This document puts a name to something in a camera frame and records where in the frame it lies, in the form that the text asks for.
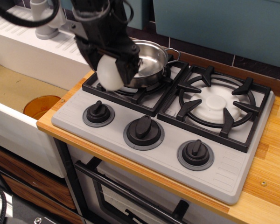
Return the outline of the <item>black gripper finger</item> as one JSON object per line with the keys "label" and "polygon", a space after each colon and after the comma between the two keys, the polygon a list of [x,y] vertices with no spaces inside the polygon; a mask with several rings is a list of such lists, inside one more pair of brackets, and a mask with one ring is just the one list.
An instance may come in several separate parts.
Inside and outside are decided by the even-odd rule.
{"label": "black gripper finger", "polygon": [[124,84],[130,84],[133,77],[139,71],[140,58],[139,54],[123,54],[115,62],[119,75]]}
{"label": "black gripper finger", "polygon": [[93,69],[97,70],[98,63],[102,57],[102,54],[99,53],[100,49],[104,49],[104,44],[99,44],[95,42],[90,42],[84,38],[75,38],[77,47],[86,60],[88,65]]}

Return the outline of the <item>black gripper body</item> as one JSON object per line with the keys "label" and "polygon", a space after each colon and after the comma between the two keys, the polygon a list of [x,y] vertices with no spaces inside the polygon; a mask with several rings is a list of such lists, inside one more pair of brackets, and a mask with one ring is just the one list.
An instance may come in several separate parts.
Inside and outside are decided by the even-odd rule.
{"label": "black gripper body", "polygon": [[104,44],[99,53],[114,58],[139,54],[139,47],[128,37],[127,25],[134,11],[127,0],[73,0],[73,15],[79,22],[73,28],[75,38]]}

